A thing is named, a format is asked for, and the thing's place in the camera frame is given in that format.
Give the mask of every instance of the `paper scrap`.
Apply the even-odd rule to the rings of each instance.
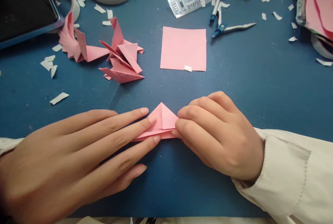
[[[316,58],[316,60],[324,66],[332,66],[333,62],[323,61],[321,59]]]
[[[86,5],[85,5],[85,2],[86,0],[77,0],[77,2],[79,3],[79,5],[81,6],[81,7],[85,7]]]
[[[291,27],[292,27],[293,29],[296,29],[296,28],[297,28],[297,25],[296,25],[294,22],[291,22]]]
[[[57,65],[55,65],[55,66],[52,66],[52,68],[51,68],[51,78],[53,79],[53,77],[54,77],[54,75],[55,75],[55,72],[56,72],[56,70],[57,70]]]
[[[192,67],[184,65],[184,70],[192,72]]]
[[[107,20],[107,21],[103,21],[102,24],[103,24],[103,25],[112,25],[111,22],[110,22],[109,20]]]
[[[230,6],[230,4],[226,4],[223,1],[219,2],[219,7],[224,7],[224,8],[228,8]]]
[[[291,4],[290,6],[288,6],[289,11],[291,11],[292,9],[294,9],[294,4]]]
[[[206,71],[206,29],[163,27],[161,69]]]
[[[98,4],[94,7],[95,10],[99,11],[100,13],[105,13],[106,11]]]
[[[153,126],[135,138],[133,141],[141,141],[149,136],[160,134],[162,139],[174,138],[171,133],[174,130],[178,117],[162,102],[150,113],[148,117],[156,117],[157,121]]]
[[[55,52],[58,52],[58,51],[60,51],[62,49],[62,45],[61,44],[57,44],[56,46],[54,46],[53,48],[52,48],[52,50],[54,50]]]
[[[56,98],[52,99],[52,100],[50,101],[50,103],[51,103],[52,105],[55,105],[56,103],[60,102],[60,101],[63,100],[64,98],[67,98],[68,96],[69,96],[69,95],[68,95],[67,93],[62,92],[62,93],[60,93]]]
[[[108,19],[112,19],[113,18],[113,11],[106,9],[106,11],[108,12]]]
[[[52,65],[51,64],[49,64],[49,62],[47,62],[47,61],[42,61],[41,63],[40,63],[45,69],[47,69],[48,71],[50,71],[51,70],[51,68],[52,68]]]
[[[291,37],[290,39],[288,39],[289,42],[294,42],[296,40],[298,40],[296,37]]]
[[[282,20],[282,17],[278,15],[276,12],[273,12],[273,15],[277,20]]]
[[[53,61],[55,59],[55,55],[52,55],[52,56],[49,56],[49,57],[45,57],[44,58],[44,60],[46,61],[46,62],[51,62],[51,61]]]

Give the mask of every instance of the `fingernail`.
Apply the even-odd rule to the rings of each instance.
[[[160,135],[157,135],[157,136],[154,136],[154,141],[156,144],[158,144],[161,140],[161,136]]]
[[[148,114],[148,112],[149,112],[148,108],[141,108],[140,110],[141,110],[142,114],[145,114],[145,115]]]
[[[156,117],[148,117],[148,120],[151,124],[155,123],[156,122]]]

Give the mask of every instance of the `pink origami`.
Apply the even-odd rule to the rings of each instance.
[[[59,43],[63,46],[62,51],[67,52],[68,57],[74,58],[77,63],[83,60],[91,62],[110,53],[106,48],[86,44],[85,34],[78,29],[74,29],[72,12],[66,16],[64,26],[58,32],[58,35],[60,37]]]
[[[171,131],[176,128],[175,123],[178,120],[178,117],[169,110],[168,107],[163,103],[160,103],[153,112],[150,113],[149,117],[152,116],[157,118],[156,123],[133,141],[143,141],[149,136],[157,134],[160,134],[162,139],[175,138]]]
[[[110,22],[114,28],[112,46],[104,41],[100,42],[110,51],[108,60],[113,67],[99,69],[106,74],[107,79],[112,78],[120,84],[144,78],[139,74],[142,69],[137,63],[137,53],[143,52],[143,49],[138,47],[137,43],[132,44],[124,40],[116,17],[110,19]]]

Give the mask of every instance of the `white paper scrap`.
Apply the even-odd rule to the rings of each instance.
[[[228,8],[229,6],[230,6],[230,4],[226,4],[226,3],[222,2],[222,1],[220,1],[220,3],[219,3],[219,7]]]
[[[95,5],[94,9],[99,11],[100,13],[105,13],[106,12],[100,5],[97,5],[97,4]]]
[[[77,0],[77,2],[79,3],[79,5],[81,6],[81,7],[85,7],[86,6],[86,4],[84,3],[86,0]]]
[[[46,61],[46,62],[51,62],[51,61],[53,61],[55,59],[55,55],[52,55],[52,56],[49,56],[49,57],[45,57],[44,58],[44,60]]]
[[[273,12],[273,15],[277,20],[282,20],[282,17],[278,15],[276,12]]]
[[[108,12],[108,19],[112,19],[113,18],[113,11],[106,9],[106,11]]]
[[[48,71],[50,71],[51,68],[52,68],[52,65],[50,65],[49,62],[47,62],[47,61],[45,61],[45,60],[41,62],[41,65],[42,65],[45,69],[47,69]]]
[[[63,100],[64,98],[67,98],[68,96],[69,96],[69,95],[68,95],[67,93],[62,92],[62,93],[60,93],[56,98],[52,99],[52,100],[50,101],[50,103],[51,103],[52,105],[55,105],[56,103],[60,102],[60,101]]]
[[[192,67],[184,65],[184,70],[192,72]]]
[[[289,42],[294,42],[296,40],[298,40],[296,37],[291,37],[290,39],[288,39]]]
[[[294,4],[291,4],[290,6],[288,6],[289,11],[291,11],[292,9],[294,9]]]
[[[324,66],[332,66],[333,62],[323,61],[321,59],[316,58],[316,60]]]
[[[297,25],[296,25],[294,22],[291,22],[291,27],[292,27],[293,29],[296,29],[296,28],[297,28]]]
[[[57,70],[57,65],[55,65],[55,66],[52,66],[51,67],[51,78],[53,79],[53,77],[54,77],[54,75],[55,75],[55,72],[56,72],[56,70]]]
[[[103,21],[102,24],[103,24],[103,25],[112,25],[111,22],[110,22],[109,20],[107,20],[107,21]]]
[[[54,46],[53,48],[52,48],[52,50],[54,50],[55,52],[58,52],[58,51],[60,51],[62,49],[62,45],[61,44],[57,44],[56,46]]]

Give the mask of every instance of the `blue table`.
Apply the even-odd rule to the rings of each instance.
[[[66,14],[67,0],[60,0]],[[175,19],[167,0],[128,0],[113,9],[125,39],[145,49],[138,63],[145,79],[117,84],[98,67],[105,59],[75,63],[54,53],[57,35],[43,35],[0,52],[0,135],[19,138],[47,124],[91,109],[118,113],[140,107],[153,110],[161,101],[174,113],[191,100],[222,90],[258,128],[283,129],[333,141],[333,72],[316,63],[319,55],[305,29],[293,30],[296,0],[222,0],[223,21],[230,26],[258,22],[251,29],[222,36],[214,43],[208,26],[212,7]],[[77,21],[87,44],[111,43],[106,14],[87,0]],[[272,12],[283,17],[277,21]],[[261,13],[267,14],[267,21]],[[207,29],[207,71],[160,69],[162,28]],[[289,43],[292,36],[298,41]],[[56,54],[54,79],[39,63]],[[55,106],[61,92],[69,97]],[[236,191],[230,178],[206,167],[180,140],[163,140],[141,161],[147,171],[125,191],[77,210],[72,216],[267,216]]]

